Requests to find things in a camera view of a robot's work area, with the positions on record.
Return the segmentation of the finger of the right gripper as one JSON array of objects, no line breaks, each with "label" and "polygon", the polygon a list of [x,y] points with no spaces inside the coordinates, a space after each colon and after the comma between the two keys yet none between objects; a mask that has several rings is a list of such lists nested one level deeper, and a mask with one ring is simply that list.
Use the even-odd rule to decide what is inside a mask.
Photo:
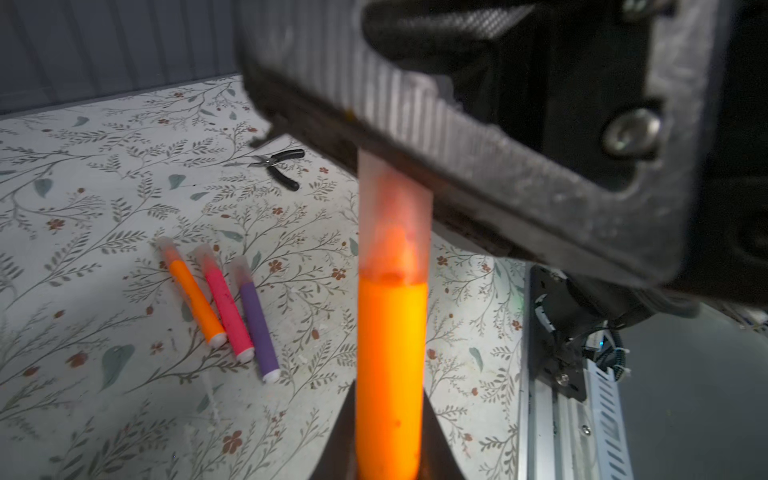
[{"label": "finger of the right gripper", "polygon": [[691,261],[729,1],[237,1],[257,111],[370,152],[480,248],[627,285]]}]

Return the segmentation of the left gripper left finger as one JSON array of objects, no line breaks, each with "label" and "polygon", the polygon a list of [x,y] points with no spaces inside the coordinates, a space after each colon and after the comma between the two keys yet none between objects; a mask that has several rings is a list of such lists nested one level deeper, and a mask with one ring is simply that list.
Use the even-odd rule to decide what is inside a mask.
[{"label": "left gripper left finger", "polygon": [[348,389],[336,422],[310,480],[354,480],[357,478],[355,453],[356,382]]}]

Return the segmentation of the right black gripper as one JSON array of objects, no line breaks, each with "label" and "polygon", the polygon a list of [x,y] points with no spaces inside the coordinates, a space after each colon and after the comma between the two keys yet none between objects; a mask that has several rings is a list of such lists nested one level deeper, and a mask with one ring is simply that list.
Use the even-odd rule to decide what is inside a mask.
[{"label": "right black gripper", "polygon": [[666,289],[767,303],[767,4],[733,1],[720,108],[684,268]]}]

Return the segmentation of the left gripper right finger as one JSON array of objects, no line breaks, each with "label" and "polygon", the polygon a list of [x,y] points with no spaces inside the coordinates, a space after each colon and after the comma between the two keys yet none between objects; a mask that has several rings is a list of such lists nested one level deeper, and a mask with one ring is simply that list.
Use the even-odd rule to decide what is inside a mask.
[{"label": "left gripper right finger", "polygon": [[464,479],[426,391],[423,392],[422,478]]}]

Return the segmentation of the purple marker pen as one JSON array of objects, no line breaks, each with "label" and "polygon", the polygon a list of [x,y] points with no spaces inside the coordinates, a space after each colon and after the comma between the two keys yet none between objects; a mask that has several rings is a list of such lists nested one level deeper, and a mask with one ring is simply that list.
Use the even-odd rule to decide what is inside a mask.
[{"label": "purple marker pen", "polygon": [[262,379],[267,384],[276,383],[281,376],[281,369],[246,257],[235,257],[228,268],[240,294],[245,323],[255,347],[255,358]]}]

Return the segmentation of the orange marker pen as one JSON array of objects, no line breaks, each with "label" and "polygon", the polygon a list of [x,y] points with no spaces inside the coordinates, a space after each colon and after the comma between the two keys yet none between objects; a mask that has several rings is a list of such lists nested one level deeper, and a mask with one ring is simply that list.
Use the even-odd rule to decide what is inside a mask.
[{"label": "orange marker pen", "polygon": [[415,479],[421,454],[427,285],[359,282],[355,453],[361,479]]},{"label": "orange marker pen", "polygon": [[168,237],[159,237],[156,245],[207,344],[212,348],[222,347],[228,340],[227,334],[174,241]]}]

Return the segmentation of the pink marker pen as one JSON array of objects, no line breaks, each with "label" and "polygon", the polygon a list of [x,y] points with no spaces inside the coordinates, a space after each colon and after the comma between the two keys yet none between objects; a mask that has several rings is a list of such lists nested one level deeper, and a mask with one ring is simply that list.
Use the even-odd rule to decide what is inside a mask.
[{"label": "pink marker pen", "polygon": [[237,362],[242,364],[251,362],[255,356],[255,347],[213,249],[203,244],[197,246],[193,254],[208,283]]}]

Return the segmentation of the small black pliers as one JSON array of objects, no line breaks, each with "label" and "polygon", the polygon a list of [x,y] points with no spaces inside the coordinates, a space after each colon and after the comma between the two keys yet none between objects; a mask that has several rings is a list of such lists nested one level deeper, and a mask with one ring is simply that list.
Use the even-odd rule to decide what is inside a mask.
[{"label": "small black pliers", "polygon": [[269,156],[254,155],[252,161],[248,164],[251,168],[263,168],[270,178],[276,181],[280,186],[291,192],[300,189],[300,184],[284,174],[280,168],[282,163],[290,160],[300,160],[305,157],[305,150],[301,148],[284,150]]}]

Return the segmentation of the aluminium front rail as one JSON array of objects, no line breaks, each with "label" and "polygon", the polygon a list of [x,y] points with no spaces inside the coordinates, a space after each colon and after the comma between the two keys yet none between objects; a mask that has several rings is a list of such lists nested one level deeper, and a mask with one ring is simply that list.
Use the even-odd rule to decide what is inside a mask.
[{"label": "aluminium front rail", "polygon": [[557,393],[528,368],[532,328],[528,319],[530,268],[525,271],[517,478],[631,479],[634,476],[622,411],[620,367],[604,366],[608,353],[626,356],[606,323],[584,347],[587,399]]}]

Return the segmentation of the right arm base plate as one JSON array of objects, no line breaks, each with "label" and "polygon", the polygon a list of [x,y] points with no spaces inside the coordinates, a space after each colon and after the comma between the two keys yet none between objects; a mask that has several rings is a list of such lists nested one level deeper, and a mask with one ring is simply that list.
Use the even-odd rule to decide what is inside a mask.
[{"label": "right arm base plate", "polygon": [[628,289],[583,275],[561,277],[540,265],[530,268],[528,286],[529,373],[557,393],[583,402],[587,338],[629,310]]}]

